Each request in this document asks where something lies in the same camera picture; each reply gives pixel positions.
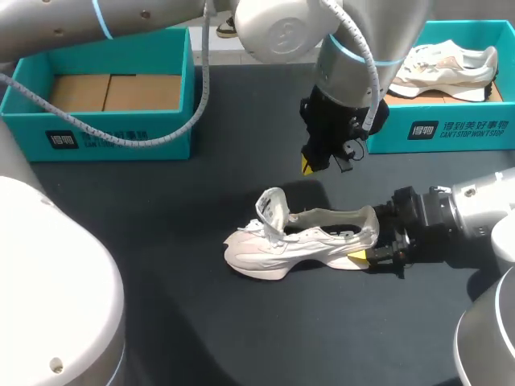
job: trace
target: white sneaker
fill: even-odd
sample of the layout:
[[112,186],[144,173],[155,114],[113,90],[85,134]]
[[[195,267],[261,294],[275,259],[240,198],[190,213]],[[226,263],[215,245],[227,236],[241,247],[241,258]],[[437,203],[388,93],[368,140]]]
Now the white sneaker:
[[[279,280],[304,260],[318,260],[334,269],[369,267],[364,253],[348,255],[376,244],[379,222],[372,207],[348,212],[313,209],[290,215],[284,191],[274,187],[262,194],[256,211],[261,221],[250,221],[225,241],[225,260],[246,276]],[[286,226],[298,232],[285,232]]]
[[411,50],[389,90],[408,98],[439,90],[464,101],[482,102],[496,77],[498,54],[495,47],[470,51],[452,40],[419,46]]

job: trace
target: black sticker on box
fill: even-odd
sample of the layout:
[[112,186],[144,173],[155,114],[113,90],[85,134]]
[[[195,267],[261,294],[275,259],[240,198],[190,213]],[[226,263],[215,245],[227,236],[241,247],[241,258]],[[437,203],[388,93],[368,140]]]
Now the black sticker on box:
[[409,140],[433,139],[438,129],[438,121],[416,121],[411,125]]
[[49,130],[45,132],[52,148],[56,150],[78,149],[75,136],[71,130]]

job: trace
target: floor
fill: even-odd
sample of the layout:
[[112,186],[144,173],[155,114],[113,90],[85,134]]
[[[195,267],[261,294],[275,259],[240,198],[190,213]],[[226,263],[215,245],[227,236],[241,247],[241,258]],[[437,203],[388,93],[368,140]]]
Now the floor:
[[[222,24],[230,12],[220,12],[211,19],[209,29],[209,63],[212,65],[235,65],[235,64],[262,64],[255,60],[241,45],[238,38],[221,39],[216,35],[216,28]],[[181,24],[190,28],[192,48],[195,55],[195,65],[201,64],[200,50],[202,47],[202,18],[196,18],[190,22]],[[293,63],[314,63],[318,58],[319,46],[308,52]]]

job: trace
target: shoe heel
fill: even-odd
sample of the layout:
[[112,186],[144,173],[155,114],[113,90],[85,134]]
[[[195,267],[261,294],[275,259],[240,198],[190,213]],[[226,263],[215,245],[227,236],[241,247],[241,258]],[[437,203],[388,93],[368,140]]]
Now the shoe heel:
[[462,101],[484,102],[485,100],[484,87],[459,87],[446,85],[441,88],[441,91]]

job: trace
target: shoe tongue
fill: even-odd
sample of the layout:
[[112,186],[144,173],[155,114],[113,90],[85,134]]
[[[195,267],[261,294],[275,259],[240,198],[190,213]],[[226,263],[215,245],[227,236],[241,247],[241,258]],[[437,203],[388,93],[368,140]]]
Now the shoe tongue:
[[256,212],[261,222],[271,231],[282,233],[290,215],[284,191],[280,187],[264,191],[256,202]]

